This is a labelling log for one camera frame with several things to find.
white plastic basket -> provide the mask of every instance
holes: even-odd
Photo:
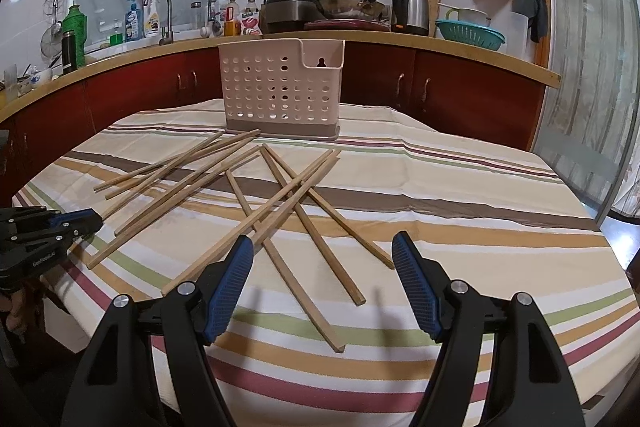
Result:
[[[337,138],[344,41],[262,39],[218,49],[227,130]]]

table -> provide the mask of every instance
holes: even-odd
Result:
[[[220,100],[141,112],[110,126],[34,178],[16,204],[63,211],[111,203],[92,188],[192,147],[224,129]],[[268,142],[300,172],[327,148],[340,161],[319,192],[370,241],[390,251],[407,230],[421,253],[480,293],[534,296],[585,402],[640,353],[640,311],[625,274],[594,221],[537,156],[434,132],[389,108],[340,107],[330,144]],[[149,197],[197,168],[179,169],[107,220],[49,282],[87,334],[111,299],[157,298],[160,288],[235,226],[244,214],[224,176],[113,253],[94,271],[82,261]],[[278,186],[261,158],[235,172],[254,208]],[[303,314],[264,250],[227,332],[207,350],[239,426],[408,425],[438,354],[418,330],[397,274],[383,266],[312,202],[305,210],[367,298],[354,306],[291,216],[274,243],[315,304],[344,338],[335,353]],[[176,407],[161,339],[154,361],[162,399]],[[470,425],[486,394],[492,340],[482,344]]]

green bottle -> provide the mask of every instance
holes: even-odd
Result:
[[[76,65],[84,66],[84,43],[86,42],[86,15],[80,11],[80,5],[74,4],[62,21],[62,31],[73,30],[76,33]]]

faucet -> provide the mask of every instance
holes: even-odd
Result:
[[[144,6],[148,6],[149,0],[144,0],[142,3]],[[174,42],[174,32],[171,28],[171,13],[172,13],[172,3],[171,0],[166,0],[166,33],[162,32],[162,38],[160,39],[160,46],[164,46],[165,44],[171,44]]]

red cabinet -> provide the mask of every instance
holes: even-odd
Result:
[[[207,48],[184,54],[186,77],[190,83],[191,102],[206,102],[222,98],[220,53],[218,48]]]
[[[184,54],[145,60],[84,82],[96,132],[139,111],[193,103]]]
[[[415,50],[386,44],[347,42],[340,101],[388,105],[407,112]]]
[[[418,51],[407,113],[440,132],[529,150],[544,94],[509,71]]]
[[[20,181],[30,180],[94,134],[81,82],[28,105],[15,115],[16,166],[23,169]]]

